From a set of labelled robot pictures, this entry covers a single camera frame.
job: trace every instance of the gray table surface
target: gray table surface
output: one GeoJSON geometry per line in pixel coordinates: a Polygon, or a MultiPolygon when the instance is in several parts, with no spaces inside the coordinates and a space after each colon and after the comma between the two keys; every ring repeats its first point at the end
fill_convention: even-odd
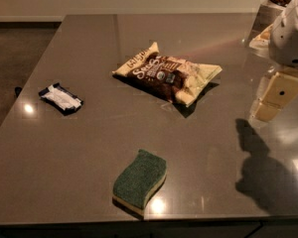
{"type": "Polygon", "coordinates": [[[136,220],[112,187],[138,149],[168,166],[147,220],[298,216],[298,97],[265,127],[244,120],[270,67],[243,44],[254,18],[67,16],[0,128],[0,224],[136,220]],[[219,64],[218,86],[188,110],[112,77],[153,41],[161,55],[219,64]],[[39,99],[56,82],[84,100],[78,113],[39,99]]]}

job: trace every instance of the snack bag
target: snack bag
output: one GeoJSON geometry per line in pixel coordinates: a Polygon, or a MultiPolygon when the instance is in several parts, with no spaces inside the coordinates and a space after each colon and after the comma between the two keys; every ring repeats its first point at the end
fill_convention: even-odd
{"type": "Polygon", "coordinates": [[[171,103],[189,107],[206,85],[222,71],[218,65],[197,64],[185,59],[158,56],[157,43],[127,61],[114,75],[171,103]]]}
{"type": "Polygon", "coordinates": [[[50,85],[39,92],[39,96],[57,107],[64,115],[77,112],[83,105],[83,101],[76,95],[73,95],[59,83],[50,85]]]}

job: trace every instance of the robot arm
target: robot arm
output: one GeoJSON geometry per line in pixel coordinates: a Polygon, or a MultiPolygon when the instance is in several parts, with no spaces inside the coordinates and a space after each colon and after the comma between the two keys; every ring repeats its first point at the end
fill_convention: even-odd
{"type": "Polygon", "coordinates": [[[278,66],[262,78],[251,118],[268,122],[298,95],[298,0],[291,0],[274,23],[250,46],[268,49],[278,66]]]}

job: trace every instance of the sponge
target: sponge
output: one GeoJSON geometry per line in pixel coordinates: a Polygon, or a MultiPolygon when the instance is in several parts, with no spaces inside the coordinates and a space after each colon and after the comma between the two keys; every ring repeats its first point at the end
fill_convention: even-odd
{"type": "Polygon", "coordinates": [[[167,174],[166,161],[140,149],[136,159],[121,173],[113,186],[113,199],[143,216],[151,196],[167,174]]]}

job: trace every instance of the dark floor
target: dark floor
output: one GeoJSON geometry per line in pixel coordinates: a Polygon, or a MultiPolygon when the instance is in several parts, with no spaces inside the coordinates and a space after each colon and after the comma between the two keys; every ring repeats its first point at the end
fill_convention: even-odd
{"type": "Polygon", "coordinates": [[[59,24],[0,24],[0,126],[59,24]]]}

